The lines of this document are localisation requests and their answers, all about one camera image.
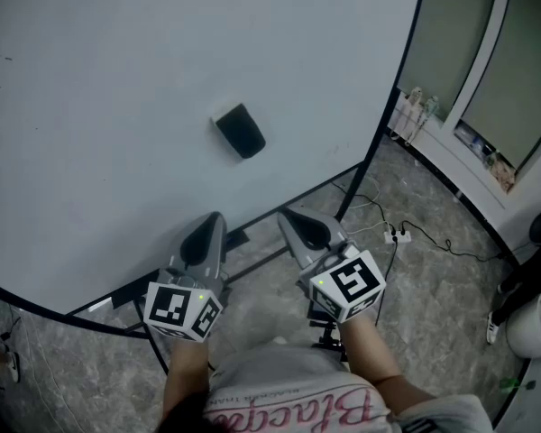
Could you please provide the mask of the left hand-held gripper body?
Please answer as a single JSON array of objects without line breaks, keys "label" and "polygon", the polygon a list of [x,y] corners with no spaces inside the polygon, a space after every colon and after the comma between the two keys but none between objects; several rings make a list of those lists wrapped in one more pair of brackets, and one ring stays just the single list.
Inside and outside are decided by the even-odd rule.
[{"label": "left hand-held gripper body", "polygon": [[225,309],[223,264],[172,259],[149,283],[143,322],[165,336],[205,341]]}]

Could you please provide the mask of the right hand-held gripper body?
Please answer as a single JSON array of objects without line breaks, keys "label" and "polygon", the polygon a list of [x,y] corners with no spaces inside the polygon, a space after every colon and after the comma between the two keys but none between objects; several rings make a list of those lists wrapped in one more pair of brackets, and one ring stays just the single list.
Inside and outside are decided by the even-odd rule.
[{"label": "right hand-held gripper body", "polygon": [[337,323],[344,323],[374,305],[386,281],[369,250],[344,244],[321,260],[307,279],[308,297]]}]

